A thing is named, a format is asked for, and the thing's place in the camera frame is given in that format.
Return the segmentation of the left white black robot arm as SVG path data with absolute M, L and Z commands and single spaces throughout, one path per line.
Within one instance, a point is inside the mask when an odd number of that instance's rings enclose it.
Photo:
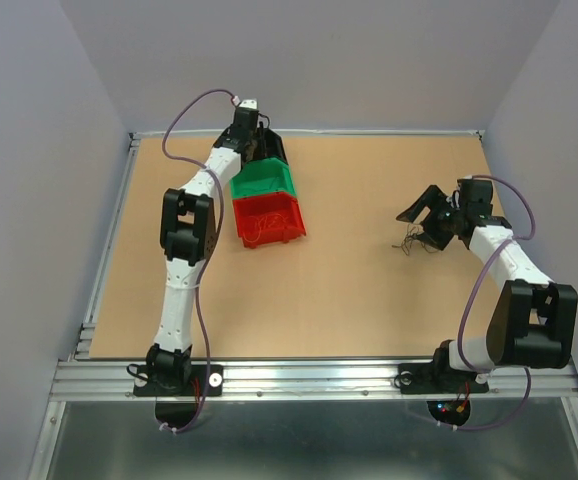
M 160 324 L 146 355 L 146 375 L 171 394 L 182 393 L 191 384 L 192 308 L 201 273 L 219 237 L 214 205 L 224 202 L 222 187 L 253 159 L 258 116 L 256 100 L 240 102 L 231 125 L 197 173 L 163 196 L 160 245 L 166 285 Z

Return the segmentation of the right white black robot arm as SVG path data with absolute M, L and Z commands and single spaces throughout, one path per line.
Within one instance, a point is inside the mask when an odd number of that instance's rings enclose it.
M 456 339 L 443 342 L 424 372 L 441 390 L 451 390 L 467 375 L 501 367 L 562 369 L 570 361 L 578 293 L 541 271 L 522 244 L 531 240 L 536 222 L 524 235 L 493 213 L 499 178 L 477 174 L 458 179 L 450 195 L 429 186 L 397 219 L 419 224 L 414 240 L 444 250 L 454 238 L 482 261 L 482 270 L 464 307 Z M 476 296 L 486 278 L 500 289 L 484 336 L 468 340 L 465 329 Z

